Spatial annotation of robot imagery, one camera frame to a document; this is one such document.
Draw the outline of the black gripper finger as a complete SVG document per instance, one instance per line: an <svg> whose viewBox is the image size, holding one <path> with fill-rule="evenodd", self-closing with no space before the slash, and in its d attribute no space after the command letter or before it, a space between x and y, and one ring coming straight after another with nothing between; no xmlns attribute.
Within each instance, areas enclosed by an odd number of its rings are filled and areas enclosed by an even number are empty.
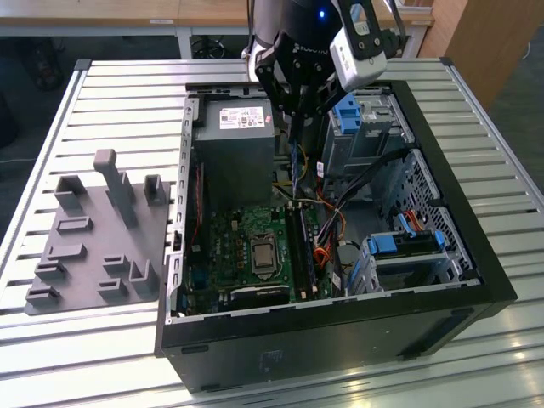
<svg viewBox="0 0 544 408"><path fill-rule="evenodd" d="M347 93L333 65L314 63L309 84L303 90L300 100L303 123L311 124L316 117L326 114Z"/></svg>
<svg viewBox="0 0 544 408"><path fill-rule="evenodd" d="M303 63L295 42L280 32L273 46L258 53L255 74L272 105L288 116L299 116Z"/></svg>

